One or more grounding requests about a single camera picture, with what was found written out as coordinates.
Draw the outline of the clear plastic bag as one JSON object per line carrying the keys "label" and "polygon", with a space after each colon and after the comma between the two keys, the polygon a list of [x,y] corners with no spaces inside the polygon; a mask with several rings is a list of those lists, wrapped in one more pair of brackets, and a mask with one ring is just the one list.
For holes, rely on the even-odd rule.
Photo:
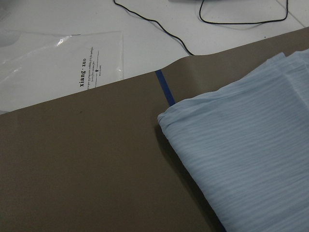
{"label": "clear plastic bag", "polygon": [[123,34],[0,31],[2,114],[123,79]]}

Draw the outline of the light blue button shirt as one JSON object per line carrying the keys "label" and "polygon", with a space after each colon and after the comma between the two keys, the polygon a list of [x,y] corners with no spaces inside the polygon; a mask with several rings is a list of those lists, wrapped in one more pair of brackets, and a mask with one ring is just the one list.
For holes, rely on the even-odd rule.
{"label": "light blue button shirt", "polygon": [[226,231],[308,231],[308,50],[180,101],[158,123]]}

